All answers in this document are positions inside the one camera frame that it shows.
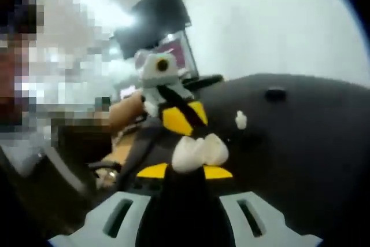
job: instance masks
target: black screen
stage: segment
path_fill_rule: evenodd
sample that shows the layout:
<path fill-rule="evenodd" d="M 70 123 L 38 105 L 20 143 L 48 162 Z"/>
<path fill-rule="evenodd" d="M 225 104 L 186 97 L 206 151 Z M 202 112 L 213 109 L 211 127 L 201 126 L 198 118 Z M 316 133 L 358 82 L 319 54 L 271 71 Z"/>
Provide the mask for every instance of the black screen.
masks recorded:
<path fill-rule="evenodd" d="M 141 0 L 131 13 L 135 23 L 114 33 L 125 59 L 133 57 L 139 49 L 152 49 L 166 35 L 190 24 L 182 0 Z"/>

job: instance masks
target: slot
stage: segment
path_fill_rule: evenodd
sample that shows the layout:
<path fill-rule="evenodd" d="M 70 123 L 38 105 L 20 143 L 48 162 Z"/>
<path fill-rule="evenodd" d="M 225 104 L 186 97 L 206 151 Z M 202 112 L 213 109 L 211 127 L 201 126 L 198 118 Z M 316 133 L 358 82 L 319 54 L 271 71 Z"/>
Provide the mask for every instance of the slot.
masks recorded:
<path fill-rule="evenodd" d="M 114 209 L 107 224 L 104 227 L 104 233 L 109 237 L 116 238 L 125 216 L 132 205 L 131 200 L 122 200 Z"/>
<path fill-rule="evenodd" d="M 246 217 L 246 219 L 249 223 L 249 226 L 252 230 L 253 236 L 254 237 L 261 237 L 262 236 L 262 230 L 259 227 L 255 218 L 253 217 L 252 213 L 250 212 L 250 209 L 248 207 L 248 202 L 246 200 L 239 200 L 238 205 L 242 209 L 242 211 L 243 211 L 243 213 L 244 213 L 244 215 L 245 215 L 245 217 Z"/>

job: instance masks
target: yellow stripe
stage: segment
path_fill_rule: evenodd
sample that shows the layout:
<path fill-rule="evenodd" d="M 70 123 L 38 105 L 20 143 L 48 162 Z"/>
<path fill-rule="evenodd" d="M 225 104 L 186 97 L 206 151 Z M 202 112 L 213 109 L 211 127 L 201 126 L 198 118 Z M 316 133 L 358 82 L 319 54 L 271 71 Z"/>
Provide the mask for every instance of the yellow stripe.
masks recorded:
<path fill-rule="evenodd" d="M 140 172 L 138 172 L 136 176 L 139 178 L 163 179 L 166 168 L 167 168 L 167 163 L 161 163 L 161 164 L 157 164 L 154 166 L 149 166 L 141 170 Z"/>
<path fill-rule="evenodd" d="M 167 168 L 167 163 L 161 163 L 154 166 L 146 167 L 136 176 L 139 178 L 163 179 Z M 225 179 L 232 178 L 232 174 L 224 168 L 217 166 L 203 166 L 206 179 Z"/>
<path fill-rule="evenodd" d="M 224 168 L 208 165 L 204 165 L 203 168 L 206 179 L 232 178 L 232 174 L 229 171 L 225 170 Z"/>
<path fill-rule="evenodd" d="M 208 124 L 206 112 L 199 101 L 190 102 L 188 106 L 197 113 L 206 125 Z M 177 107 L 164 109 L 162 112 L 162 122 L 165 128 L 178 134 L 190 136 L 193 131 L 193 127 L 190 126 L 185 115 Z"/>

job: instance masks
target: white robot head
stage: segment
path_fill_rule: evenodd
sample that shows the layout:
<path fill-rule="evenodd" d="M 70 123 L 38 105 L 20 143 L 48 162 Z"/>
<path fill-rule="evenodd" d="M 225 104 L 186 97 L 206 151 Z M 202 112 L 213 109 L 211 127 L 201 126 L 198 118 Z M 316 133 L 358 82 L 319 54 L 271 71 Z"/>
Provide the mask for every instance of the white robot head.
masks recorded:
<path fill-rule="evenodd" d="M 140 75 L 143 81 L 157 79 L 160 84 L 163 79 L 165 84 L 167 78 L 178 78 L 178 71 L 176 58 L 171 53 L 151 53 L 147 55 Z"/>

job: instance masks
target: hand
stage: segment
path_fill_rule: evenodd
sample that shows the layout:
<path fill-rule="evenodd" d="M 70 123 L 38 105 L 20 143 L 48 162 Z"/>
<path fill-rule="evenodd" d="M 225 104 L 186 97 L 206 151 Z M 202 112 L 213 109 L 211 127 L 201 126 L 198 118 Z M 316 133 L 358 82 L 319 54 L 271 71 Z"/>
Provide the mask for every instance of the hand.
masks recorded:
<path fill-rule="evenodd" d="M 110 132 L 115 133 L 129 125 L 136 117 L 144 113 L 141 92 L 136 91 L 128 98 L 113 104 L 109 111 Z"/>

